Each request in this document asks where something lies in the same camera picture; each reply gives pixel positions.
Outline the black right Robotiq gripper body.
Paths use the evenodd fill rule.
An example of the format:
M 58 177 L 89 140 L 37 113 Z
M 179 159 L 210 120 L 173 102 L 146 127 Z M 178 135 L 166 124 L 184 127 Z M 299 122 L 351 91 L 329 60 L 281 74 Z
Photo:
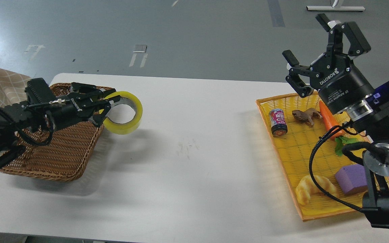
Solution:
M 318 77 L 311 79 L 311 86 L 318 91 L 332 114 L 343 112 L 374 92 L 373 86 L 349 56 L 336 54 L 333 63 L 328 61 L 323 56 L 311 64 L 312 70 L 319 73 Z

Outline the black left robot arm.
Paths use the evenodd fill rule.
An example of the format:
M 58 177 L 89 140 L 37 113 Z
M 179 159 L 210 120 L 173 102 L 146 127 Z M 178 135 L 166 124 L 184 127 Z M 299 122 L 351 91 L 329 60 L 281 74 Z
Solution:
M 27 100 L 0 108 L 0 169 L 22 155 L 31 145 L 49 145 L 56 131 L 90 121 L 99 127 L 121 96 L 115 89 L 71 83 L 67 95 L 56 96 L 42 78 L 27 82 Z

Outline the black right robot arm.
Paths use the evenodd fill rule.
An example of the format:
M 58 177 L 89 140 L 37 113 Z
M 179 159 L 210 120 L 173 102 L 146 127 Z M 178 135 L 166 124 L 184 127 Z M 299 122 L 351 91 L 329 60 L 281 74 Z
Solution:
M 323 13 L 315 18 L 329 34 L 326 52 L 310 66 L 303 66 L 292 51 L 283 51 L 290 66 L 286 81 L 301 98 L 316 90 L 331 113 L 346 112 L 350 120 L 342 126 L 333 126 L 320 137 L 309 157 L 309 174 L 322 193 L 363 213 L 372 227 L 389 229 L 389 188 L 385 180 L 389 177 L 389 81 L 374 89 L 354 65 L 354 57 L 371 50 L 355 22 L 331 21 Z M 312 162 L 320 146 L 347 127 L 372 139 L 372 142 L 356 142 L 342 148 L 344 156 L 365 169 L 368 191 L 361 208 L 327 192 L 312 172 Z

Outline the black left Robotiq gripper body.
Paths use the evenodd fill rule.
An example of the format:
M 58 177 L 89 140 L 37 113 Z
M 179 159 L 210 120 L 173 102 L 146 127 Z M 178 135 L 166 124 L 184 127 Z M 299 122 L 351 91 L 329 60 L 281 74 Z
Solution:
M 62 130 L 84 121 L 90 121 L 94 126 L 100 127 L 103 118 L 94 113 L 109 105 L 107 101 L 100 101 L 108 94 L 108 90 L 96 89 L 84 94 L 71 92 L 62 96 L 52 95 L 52 101 L 57 99 L 66 100 L 66 103 L 62 106 L 51 109 L 54 129 Z

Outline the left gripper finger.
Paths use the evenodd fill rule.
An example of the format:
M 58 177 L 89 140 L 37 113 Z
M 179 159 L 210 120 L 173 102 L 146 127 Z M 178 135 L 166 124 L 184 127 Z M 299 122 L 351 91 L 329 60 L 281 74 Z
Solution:
M 102 126 L 104 120 L 106 119 L 106 115 L 110 112 L 111 108 L 115 106 L 115 103 L 119 102 L 121 99 L 120 95 L 108 95 L 105 98 L 94 103 L 93 113 L 90 117 L 90 122 L 96 126 Z
M 116 92 L 116 89 L 99 88 L 95 85 L 72 82 L 70 98 L 74 100 L 98 100 Z

